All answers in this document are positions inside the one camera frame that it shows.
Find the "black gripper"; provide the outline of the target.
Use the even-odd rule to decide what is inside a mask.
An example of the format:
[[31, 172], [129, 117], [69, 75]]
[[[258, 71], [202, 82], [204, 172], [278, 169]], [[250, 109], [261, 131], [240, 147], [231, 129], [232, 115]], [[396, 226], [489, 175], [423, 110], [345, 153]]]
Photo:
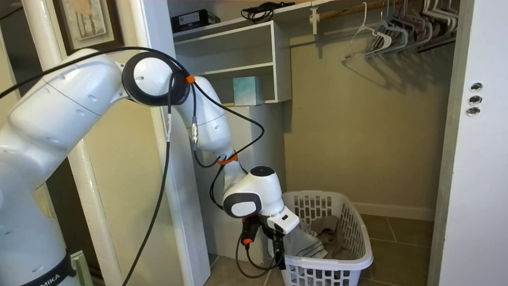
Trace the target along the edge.
[[277, 268], [280, 271], [286, 271], [283, 229], [275, 226], [275, 231], [273, 231], [262, 217], [246, 217], [242, 221], [242, 225], [243, 225], [243, 229], [240, 234], [242, 245], [251, 247], [256, 241], [258, 231], [262, 231], [267, 239], [273, 239], [273, 255], [275, 255]]

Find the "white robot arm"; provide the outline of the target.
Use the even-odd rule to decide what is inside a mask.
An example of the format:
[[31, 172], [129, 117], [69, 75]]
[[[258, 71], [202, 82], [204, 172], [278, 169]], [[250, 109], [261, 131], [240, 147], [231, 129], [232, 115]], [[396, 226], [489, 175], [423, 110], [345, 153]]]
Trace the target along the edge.
[[192, 147], [216, 156], [224, 177], [223, 210], [256, 220], [280, 244], [300, 223], [283, 202], [275, 171], [245, 171], [227, 117], [212, 83], [172, 56], [138, 48], [118, 64], [108, 51], [81, 50], [32, 80], [0, 129], [0, 286], [73, 286], [70, 255], [58, 221], [34, 193], [123, 99], [177, 113]]

